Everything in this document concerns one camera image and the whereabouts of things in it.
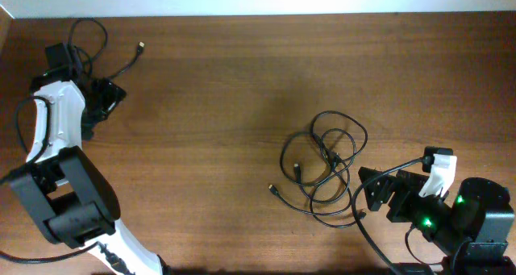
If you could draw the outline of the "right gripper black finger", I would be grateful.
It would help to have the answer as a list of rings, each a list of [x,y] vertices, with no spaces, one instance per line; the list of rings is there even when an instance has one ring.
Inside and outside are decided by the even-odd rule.
[[[382,174],[382,171],[370,169],[370,168],[366,168],[366,167],[360,167],[360,169],[358,171],[358,175],[359,175],[361,182],[366,182],[369,179],[374,178],[380,174]]]
[[[393,176],[380,177],[365,189],[366,202],[370,211],[379,211],[393,193]]]

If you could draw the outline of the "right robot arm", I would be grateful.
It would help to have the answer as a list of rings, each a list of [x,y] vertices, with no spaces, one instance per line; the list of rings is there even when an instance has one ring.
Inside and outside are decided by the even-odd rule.
[[[368,209],[389,206],[392,223],[410,223],[444,254],[445,274],[515,274],[505,255],[515,220],[507,188],[481,177],[462,181],[451,206],[439,196],[421,197],[427,176],[405,170],[365,187]]]

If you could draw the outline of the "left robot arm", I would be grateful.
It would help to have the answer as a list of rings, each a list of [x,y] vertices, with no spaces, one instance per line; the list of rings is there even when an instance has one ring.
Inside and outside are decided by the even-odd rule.
[[[48,242],[72,251],[35,259],[3,253],[2,259],[37,265],[89,253],[116,274],[170,274],[164,260],[127,229],[113,188],[82,150],[86,98],[79,85],[36,78],[27,100],[36,106],[31,150],[1,182],[16,193]]]

